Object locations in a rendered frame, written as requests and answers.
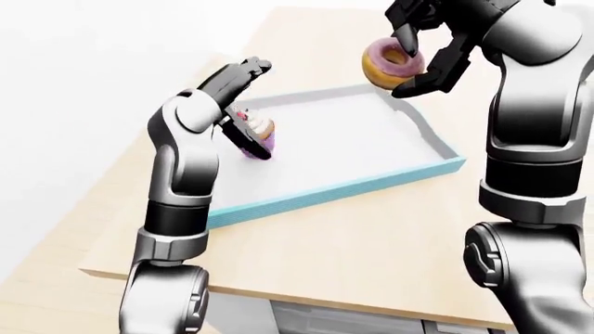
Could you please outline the pink frosted donut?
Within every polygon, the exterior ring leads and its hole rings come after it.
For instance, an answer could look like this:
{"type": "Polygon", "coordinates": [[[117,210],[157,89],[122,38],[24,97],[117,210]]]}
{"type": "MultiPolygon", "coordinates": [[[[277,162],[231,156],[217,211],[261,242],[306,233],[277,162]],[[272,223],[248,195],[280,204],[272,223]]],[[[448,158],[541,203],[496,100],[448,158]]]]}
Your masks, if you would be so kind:
{"type": "Polygon", "coordinates": [[[423,55],[410,57],[393,37],[370,44],[363,52],[361,64],[369,82],[385,90],[393,90],[425,70],[423,55]]]}

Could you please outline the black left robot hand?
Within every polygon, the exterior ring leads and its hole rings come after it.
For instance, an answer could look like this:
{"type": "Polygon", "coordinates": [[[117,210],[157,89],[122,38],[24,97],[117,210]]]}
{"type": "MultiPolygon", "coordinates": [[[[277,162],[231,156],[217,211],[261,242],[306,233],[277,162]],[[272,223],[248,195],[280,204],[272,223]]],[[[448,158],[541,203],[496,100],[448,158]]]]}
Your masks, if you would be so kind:
{"type": "Polygon", "coordinates": [[[219,69],[198,89],[208,94],[222,111],[222,120],[218,122],[222,133],[239,149],[244,149],[255,158],[267,161],[271,151],[246,121],[230,108],[235,99],[249,85],[272,68],[272,63],[258,57],[246,58],[241,63],[229,63],[219,69]]]}

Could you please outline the light blue rectangular tray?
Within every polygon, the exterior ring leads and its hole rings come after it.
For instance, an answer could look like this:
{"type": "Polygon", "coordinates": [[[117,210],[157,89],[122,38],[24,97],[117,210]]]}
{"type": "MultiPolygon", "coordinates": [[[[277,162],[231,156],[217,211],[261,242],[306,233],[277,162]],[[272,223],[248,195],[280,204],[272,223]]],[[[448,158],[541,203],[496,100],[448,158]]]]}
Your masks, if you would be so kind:
{"type": "Polygon", "coordinates": [[[457,172],[465,163],[402,99],[360,84],[246,99],[272,119],[275,149],[247,158],[221,132],[212,229],[457,172]]]}

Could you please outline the purple wrapper cupcake with cream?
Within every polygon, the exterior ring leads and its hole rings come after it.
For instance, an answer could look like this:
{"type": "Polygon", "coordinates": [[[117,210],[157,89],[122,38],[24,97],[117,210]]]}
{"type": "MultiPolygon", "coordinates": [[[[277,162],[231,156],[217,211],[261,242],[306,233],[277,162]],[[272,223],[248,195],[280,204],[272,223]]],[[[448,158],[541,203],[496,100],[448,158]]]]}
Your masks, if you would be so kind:
{"type": "Polygon", "coordinates": [[[256,111],[249,109],[238,110],[236,114],[259,136],[265,147],[273,152],[275,149],[275,124],[273,120],[260,116],[256,111]]]}

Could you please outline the grey cabinet under table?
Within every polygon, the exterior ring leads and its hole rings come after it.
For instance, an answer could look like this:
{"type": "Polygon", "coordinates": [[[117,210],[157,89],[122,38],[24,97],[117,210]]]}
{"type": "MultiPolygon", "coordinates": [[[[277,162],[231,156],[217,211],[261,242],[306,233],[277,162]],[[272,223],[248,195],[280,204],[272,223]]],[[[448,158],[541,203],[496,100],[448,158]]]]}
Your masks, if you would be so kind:
{"type": "Polygon", "coordinates": [[[271,303],[279,334],[518,334],[424,319],[344,311],[293,302],[271,303]]]}

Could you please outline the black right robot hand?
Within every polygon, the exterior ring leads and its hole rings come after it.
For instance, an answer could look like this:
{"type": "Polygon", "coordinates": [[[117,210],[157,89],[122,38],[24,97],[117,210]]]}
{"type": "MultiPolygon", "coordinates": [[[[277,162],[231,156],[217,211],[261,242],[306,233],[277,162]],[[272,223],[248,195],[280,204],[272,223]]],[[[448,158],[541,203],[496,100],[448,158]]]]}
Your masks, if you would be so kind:
{"type": "Polygon", "coordinates": [[[394,88],[396,98],[451,91],[470,65],[469,55],[489,23],[488,3],[483,0],[394,0],[385,16],[393,27],[392,37],[410,57],[419,52],[418,31],[445,24],[452,35],[423,74],[394,88]]]}

